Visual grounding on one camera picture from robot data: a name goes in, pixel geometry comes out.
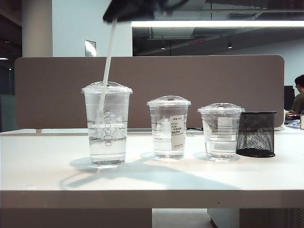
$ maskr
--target man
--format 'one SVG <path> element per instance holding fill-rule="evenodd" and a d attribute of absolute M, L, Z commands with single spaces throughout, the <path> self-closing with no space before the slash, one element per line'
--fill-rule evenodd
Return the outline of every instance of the man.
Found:
<path fill-rule="evenodd" d="M 297 77 L 295 80 L 295 87 L 300 92 L 295 99 L 292 107 L 292 112 L 286 113 L 286 115 L 300 114 L 304 110 L 304 75 Z"/>

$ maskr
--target white desk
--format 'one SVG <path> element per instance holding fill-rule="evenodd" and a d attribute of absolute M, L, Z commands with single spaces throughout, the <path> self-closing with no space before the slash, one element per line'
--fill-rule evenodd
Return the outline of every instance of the white desk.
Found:
<path fill-rule="evenodd" d="M 209 161 L 203 135 L 159 161 L 152 137 L 127 138 L 125 164 L 90 167 L 86 135 L 1 134 L 1 206 L 19 209 L 304 207 L 304 131 L 275 132 L 273 158 Z"/>

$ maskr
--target white column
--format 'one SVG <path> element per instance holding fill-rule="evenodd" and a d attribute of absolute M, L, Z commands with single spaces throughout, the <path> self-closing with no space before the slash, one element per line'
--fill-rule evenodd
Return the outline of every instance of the white column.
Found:
<path fill-rule="evenodd" d="M 52 0 L 22 0 L 22 55 L 53 55 Z"/>

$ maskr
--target mesh pen holder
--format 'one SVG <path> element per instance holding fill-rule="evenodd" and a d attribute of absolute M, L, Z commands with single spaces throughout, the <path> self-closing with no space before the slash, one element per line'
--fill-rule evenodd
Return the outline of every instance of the mesh pen holder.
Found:
<path fill-rule="evenodd" d="M 276 112 L 243 112 L 240 117 L 237 154 L 274 157 L 274 115 Z"/>

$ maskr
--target clear plastic cup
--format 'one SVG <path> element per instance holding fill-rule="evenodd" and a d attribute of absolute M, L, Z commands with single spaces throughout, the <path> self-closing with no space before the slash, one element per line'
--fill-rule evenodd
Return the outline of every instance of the clear plastic cup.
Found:
<path fill-rule="evenodd" d="M 183 158 L 191 102 L 180 96 L 162 96 L 147 105 L 150 107 L 155 156 L 160 159 Z"/>
<path fill-rule="evenodd" d="M 81 92 L 85 94 L 92 164 L 110 168 L 124 163 L 132 89 L 115 82 L 108 82 L 107 87 L 95 82 Z"/>
<path fill-rule="evenodd" d="M 236 154 L 238 124 L 244 109 L 216 103 L 198 109 L 203 120 L 207 155 L 214 160 L 232 160 Z"/>

